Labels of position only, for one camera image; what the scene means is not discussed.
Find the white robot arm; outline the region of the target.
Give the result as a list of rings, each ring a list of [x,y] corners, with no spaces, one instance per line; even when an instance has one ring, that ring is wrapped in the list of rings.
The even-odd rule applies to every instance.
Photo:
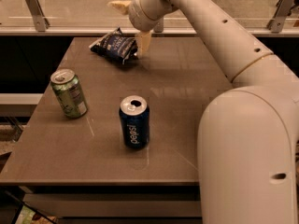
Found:
[[[180,10],[233,88],[201,117],[198,172],[204,224],[298,224],[299,80],[211,0],[111,1],[144,45],[160,19]]]

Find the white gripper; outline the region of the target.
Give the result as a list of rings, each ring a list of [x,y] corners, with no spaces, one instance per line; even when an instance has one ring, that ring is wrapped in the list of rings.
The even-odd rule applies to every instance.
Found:
[[[131,24],[140,32],[135,35],[137,57],[141,58],[149,49],[151,32],[166,14],[177,8],[167,0],[129,0],[110,1],[108,7],[116,9],[120,14],[129,16]]]

